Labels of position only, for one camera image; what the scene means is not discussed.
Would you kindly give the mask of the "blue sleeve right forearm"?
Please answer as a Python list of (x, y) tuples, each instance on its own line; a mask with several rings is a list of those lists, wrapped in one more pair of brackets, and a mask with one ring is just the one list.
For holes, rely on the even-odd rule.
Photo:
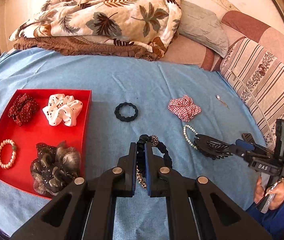
[(279, 208), (261, 213), (253, 203), (246, 212), (254, 218), (273, 239), (281, 239), (284, 236), (284, 202)]

